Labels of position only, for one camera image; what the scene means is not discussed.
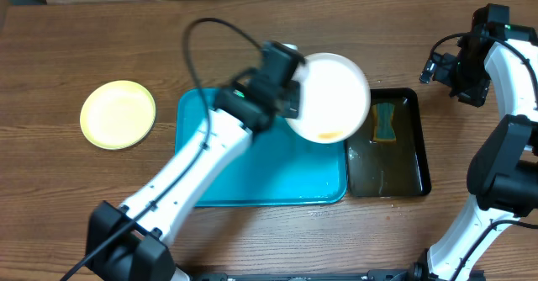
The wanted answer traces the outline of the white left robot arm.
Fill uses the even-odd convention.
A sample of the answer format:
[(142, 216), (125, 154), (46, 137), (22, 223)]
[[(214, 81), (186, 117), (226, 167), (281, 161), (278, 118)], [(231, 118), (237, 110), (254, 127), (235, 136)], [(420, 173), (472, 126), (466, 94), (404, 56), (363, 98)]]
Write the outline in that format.
[(277, 116), (298, 116), (303, 81), (296, 76), (243, 73), (208, 99), (197, 89), (204, 119), (192, 137), (119, 207), (101, 203), (89, 220), (86, 255), (76, 265), (102, 280), (189, 280), (170, 246), (215, 178), (243, 155)]

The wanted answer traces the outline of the white plate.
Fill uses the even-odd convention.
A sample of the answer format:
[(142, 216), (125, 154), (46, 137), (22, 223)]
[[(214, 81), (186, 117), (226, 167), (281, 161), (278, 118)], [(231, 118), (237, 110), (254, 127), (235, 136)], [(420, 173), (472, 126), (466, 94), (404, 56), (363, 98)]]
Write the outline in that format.
[(333, 53), (305, 57), (294, 80), (300, 83), (298, 117), (288, 119), (304, 139), (331, 144), (353, 135), (368, 116), (371, 92), (361, 68)]

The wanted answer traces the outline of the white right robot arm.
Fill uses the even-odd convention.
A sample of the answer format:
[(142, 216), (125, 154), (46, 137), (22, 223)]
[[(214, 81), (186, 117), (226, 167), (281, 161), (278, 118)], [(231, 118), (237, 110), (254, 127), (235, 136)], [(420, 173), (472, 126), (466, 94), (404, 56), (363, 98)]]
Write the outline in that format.
[(473, 106), (494, 87), (499, 123), (469, 165), (462, 211), (405, 280), (482, 280), (477, 260), (510, 226), (530, 228), (523, 218), (537, 208), (537, 165), (521, 158), (537, 151), (537, 33), (488, 21), (454, 36), (458, 55), (431, 51), (420, 81), (441, 82)]

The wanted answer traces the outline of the light green plate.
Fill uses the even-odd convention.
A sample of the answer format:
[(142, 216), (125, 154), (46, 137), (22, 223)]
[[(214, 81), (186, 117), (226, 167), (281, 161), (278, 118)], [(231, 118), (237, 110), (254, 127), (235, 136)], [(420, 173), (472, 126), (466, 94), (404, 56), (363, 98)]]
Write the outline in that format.
[(105, 150), (142, 141), (156, 120), (156, 102), (144, 86), (118, 80), (103, 84), (85, 100), (80, 113), (84, 137)]

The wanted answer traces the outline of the green yellow sponge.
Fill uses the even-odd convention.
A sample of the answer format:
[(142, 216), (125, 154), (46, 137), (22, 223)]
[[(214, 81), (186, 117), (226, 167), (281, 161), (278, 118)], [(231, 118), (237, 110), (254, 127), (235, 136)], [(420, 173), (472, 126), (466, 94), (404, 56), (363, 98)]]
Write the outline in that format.
[(397, 140), (393, 129), (395, 105), (392, 103), (377, 103), (372, 106), (374, 119), (372, 140), (375, 142), (395, 142)]

